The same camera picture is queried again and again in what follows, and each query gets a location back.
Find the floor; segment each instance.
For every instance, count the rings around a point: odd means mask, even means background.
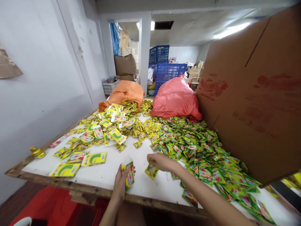
[[[45,186],[26,182],[21,188],[19,188],[12,196],[10,196],[6,202],[0,206],[0,222],[1,225],[9,225],[25,208],[25,206],[36,196],[36,194],[42,190]],[[210,222],[204,222],[196,219],[187,218],[178,214],[167,213],[158,211],[156,209],[143,209],[145,221],[147,225],[206,225],[211,226]],[[92,213],[90,209],[84,209],[78,216],[76,226],[84,225],[89,226],[92,224],[95,213]]]
[[[45,186],[26,182],[0,206],[1,225],[9,225]]]

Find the ceiling vent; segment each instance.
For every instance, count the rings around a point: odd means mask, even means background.
[[[170,30],[174,21],[155,22],[155,30]]]

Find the wooden table edge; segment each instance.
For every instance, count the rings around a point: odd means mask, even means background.
[[[98,109],[90,112],[82,119],[86,119],[87,117],[91,116],[97,110]],[[80,121],[73,124],[66,130],[64,130],[62,133],[57,135],[55,138],[50,140],[43,147],[41,147],[41,150],[43,150],[43,151],[47,150],[49,148],[50,144],[57,141],[60,137],[67,134],[71,129],[78,126]],[[72,191],[78,191],[78,192],[82,192],[84,194],[94,195],[94,196],[101,197],[101,198],[109,199],[112,195],[112,191],[108,190],[108,189],[103,189],[100,187],[95,187],[95,186],[90,186],[90,185],[85,185],[85,184],[79,184],[79,183],[75,183],[72,181],[64,180],[63,178],[48,177],[48,176],[42,176],[42,175],[38,175],[38,174],[23,172],[22,169],[24,167],[26,167],[29,163],[31,163],[33,160],[34,160],[34,158],[32,156],[28,156],[27,158],[25,158],[24,160],[19,162],[17,165],[15,165],[14,167],[12,167],[8,171],[6,171],[5,174],[10,177],[19,178],[19,179],[31,181],[34,183],[44,184],[44,185],[48,185],[48,186],[54,186],[54,187],[72,190]],[[170,212],[174,212],[174,213],[178,213],[178,214],[183,214],[188,217],[201,218],[201,219],[208,218],[208,215],[206,214],[206,212],[203,209],[199,209],[196,207],[184,206],[184,205],[180,205],[180,204],[165,202],[165,201],[161,201],[161,200],[157,200],[157,199],[146,198],[146,197],[132,195],[132,194],[126,194],[124,200],[127,202],[131,202],[131,203],[135,203],[135,204],[139,204],[139,205],[143,205],[143,206],[147,206],[147,207],[153,207],[153,208],[157,208],[157,209],[164,210],[164,211],[170,211]]]

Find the blue tarp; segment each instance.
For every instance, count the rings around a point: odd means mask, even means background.
[[[110,23],[110,30],[111,30],[111,38],[112,38],[112,47],[113,47],[113,54],[121,56],[120,50],[119,50],[119,33],[118,28],[116,24]]]

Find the table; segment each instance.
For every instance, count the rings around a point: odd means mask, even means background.
[[[145,121],[148,118],[149,117],[141,116],[140,120]],[[75,134],[69,136],[55,148],[49,148],[49,145],[64,134],[67,134],[71,129],[81,127],[83,126],[79,125],[79,122],[77,122],[45,144],[41,148],[47,154],[43,159],[36,160],[29,156],[8,170],[5,174],[35,183],[67,189],[70,191],[72,200],[83,204],[94,205],[97,197],[111,197],[115,174],[119,164],[121,162],[126,162],[126,160],[131,157],[134,161],[134,166],[136,167],[135,184],[126,193],[125,201],[164,211],[171,211],[189,217],[202,219],[209,218],[200,204],[198,208],[192,207],[184,198],[182,198],[183,188],[180,186],[180,180],[174,179],[171,173],[160,171],[154,181],[144,173],[144,170],[148,165],[146,155],[148,153],[153,153],[149,146],[151,145],[151,141],[148,138],[143,141],[141,147],[136,149],[133,143],[137,142],[138,139],[129,136],[125,143],[127,147],[121,153],[119,153],[114,146],[105,147],[104,145],[94,145],[90,148],[90,153],[107,152],[105,164],[86,168],[82,167],[72,179],[48,177],[54,167],[60,163],[60,160],[53,156],[53,154],[60,148],[67,146],[66,142],[72,136],[79,137],[79,135]],[[295,214],[287,210],[265,189],[260,189],[260,191],[261,193],[253,193],[253,196],[266,205],[271,216],[278,225],[291,225],[291,223],[296,220]],[[232,204],[249,219],[255,220],[255,218],[238,203],[233,202]]]

